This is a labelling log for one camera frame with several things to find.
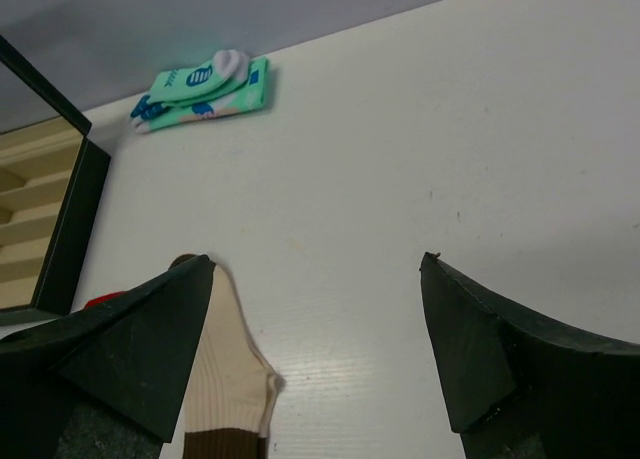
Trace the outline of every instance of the gray wall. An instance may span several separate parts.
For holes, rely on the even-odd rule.
[[[435,1],[0,0],[0,33],[86,109],[141,92],[158,71],[195,65],[219,48],[261,54]],[[5,79],[3,71],[0,130],[51,116]]]

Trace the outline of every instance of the red object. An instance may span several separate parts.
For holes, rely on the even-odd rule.
[[[121,296],[122,294],[124,294],[127,291],[120,291],[120,292],[112,292],[110,294],[105,294],[104,296],[100,296],[100,297],[96,297],[95,299],[91,299],[89,302],[87,302],[87,304],[84,306],[84,309],[87,309],[89,307],[93,307],[96,304],[100,304],[101,302],[104,301],[108,301],[109,299],[113,299],[114,297],[118,297]]]

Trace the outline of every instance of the wooden tray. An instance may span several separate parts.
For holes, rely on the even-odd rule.
[[[61,117],[0,137],[0,325],[69,312],[108,164]]]

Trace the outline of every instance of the folded sock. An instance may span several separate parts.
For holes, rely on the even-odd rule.
[[[198,67],[161,72],[133,108],[131,117],[147,120],[172,106],[186,106],[228,94],[246,80],[248,64],[246,54],[230,49],[218,51],[212,60]]]
[[[199,102],[188,107],[168,108],[162,115],[148,120],[138,115],[131,124],[136,132],[144,134],[186,122],[215,119],[260,109],[266,102],[268,70],[269,61],[266,57],[254,59],[251,61],[246,83],[234,92],[213,101]]]
[[[179,257],[172,267],[189,258]],[[258,459],[277,395],[275,378],[251,341],[229,276],[216,266],[184,399],[183,459]]]

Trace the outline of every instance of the box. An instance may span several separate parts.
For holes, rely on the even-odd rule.
[[[61,116],[0,136],[0,325],[67,314],[109,155],[89,121],[0,38],[0,58]]]

